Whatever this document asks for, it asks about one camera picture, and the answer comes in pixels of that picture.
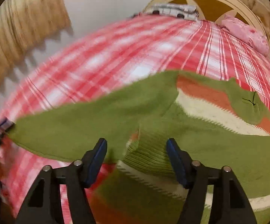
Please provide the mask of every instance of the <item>bedsheet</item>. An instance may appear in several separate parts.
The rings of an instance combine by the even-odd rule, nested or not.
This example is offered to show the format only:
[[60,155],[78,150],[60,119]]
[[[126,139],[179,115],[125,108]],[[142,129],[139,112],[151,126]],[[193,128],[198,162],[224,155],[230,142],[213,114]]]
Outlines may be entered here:
[[[257,91],[270,109],[270,60],[212,22],[145,15],[109,25],[49,58],[20,83],[0,118],[15,121],[61,104],[87,102],[170,69],[189,70],[217,80],[235,77],[243,89]],[[34,155],[10,140],[0,148],[0,159],[11,166],[4,183],[14,215],[44,165],[68,165]],[[89,198],[113,167],[102,165],[97,182],[86,190]],[[65,223],[70,223],[64,186],[61,202]]]

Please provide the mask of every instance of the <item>green cloth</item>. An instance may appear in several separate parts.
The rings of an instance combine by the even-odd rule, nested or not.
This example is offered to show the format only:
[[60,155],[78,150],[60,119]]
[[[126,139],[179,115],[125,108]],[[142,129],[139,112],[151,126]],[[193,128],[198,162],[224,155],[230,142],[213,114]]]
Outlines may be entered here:
[[[197,89],[209,88],[220,92],[226,97],[221,100],[224,100],[226,107],[231,105],[231,111],[221,108],[221,103],[215,106],[206,99],[187,95],[186,89],[177,88],[179,78],[193,81]],[[196,102],[196,106],[193,104],[186,108],[187,101],[181,103],[182,95]],[[206,112],[207,108],[190,111],[200,102],[205,103],[200,105],[215,107],[215,112],[221,113],[226,120],[220,118],[223,122],[219,122],[198,115]],[[239,122],[231,128],[227,120]],[[175,176],[165,146],[168,138],[175,138],[182,150],[205,166],[231,166],[248,198],[258,198],[270,194],[270,136],[257,125],[270,127],[270,111],[256,92],[243,90],[234,79],[216,81],[189,72],[166,71],[93,102],[64,105],[23,117],[16,122],[9,136],[16,144],[39,156],[62,161],[81,158],[103,137],[108,142],[106,163],[121,160],[135,171],[168,181],[175,181]],[[242,135],[239,129],[244,127],[249,128],[251,133],[261,135],[248,135],[248,131]],[[142,217],[149,223],[171,223],[165,218],[176,220],[183,200],[158,190],[154,192],[155,188],[139,179],[136,175],[115,170],[99,186],[97,194],[128,215],[134,215],[132,211],[140,216],[149,215],[147,219]],[[165,210],[167,203],[173,208],[157,217],[157,213]],[[204,216],[208,214],[209,210],[205,210]],[[270,217],[270,207],[262,209],[257,217],[263,223]]]
[[140,120],[163,115],[178,95],[177,71],[138,81],[89,103],[64,105],[16,122],[9,137],[26,150],[46,158],[74,161],[103,137],[106,162],[116,162]]

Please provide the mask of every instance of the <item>pink pillowcase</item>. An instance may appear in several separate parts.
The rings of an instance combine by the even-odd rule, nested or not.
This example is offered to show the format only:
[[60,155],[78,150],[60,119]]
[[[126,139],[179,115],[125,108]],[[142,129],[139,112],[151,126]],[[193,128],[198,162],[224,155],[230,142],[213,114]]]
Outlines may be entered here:
[[225,18],[221,22],[221,28],[223,31],[242,40],[265,57],[268,56],[269,45],[267,38],[262,32],[257,31],[255,28],[231,15],[225,15]]

